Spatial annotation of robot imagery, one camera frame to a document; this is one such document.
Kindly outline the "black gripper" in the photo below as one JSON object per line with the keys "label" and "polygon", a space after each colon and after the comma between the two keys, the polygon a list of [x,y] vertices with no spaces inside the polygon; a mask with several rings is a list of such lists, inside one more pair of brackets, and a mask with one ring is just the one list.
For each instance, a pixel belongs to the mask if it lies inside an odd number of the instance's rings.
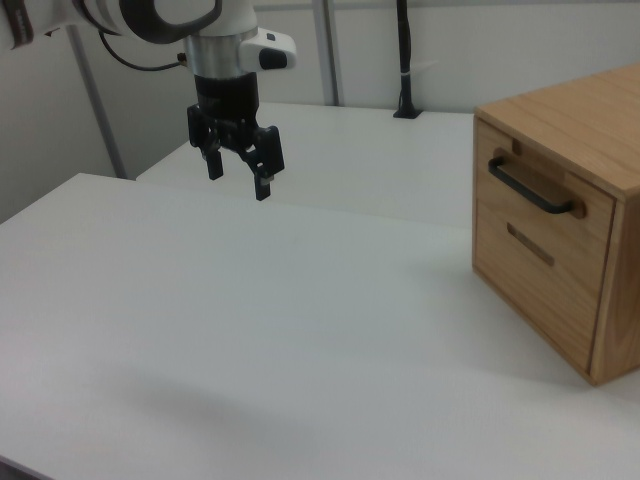
{"label": "black gripper", "polygon": [[225,148],[241,149],[240,158],[254,175],[255,197],[265,200],[271,195],[271,182],[284,170],[285,163],[278,128],[260,128],[256,121],[257,74],[194,79],[198,105],[187,109],[189,142],[200,150],[209,179],[216,180],[224,174],[220,143]]}

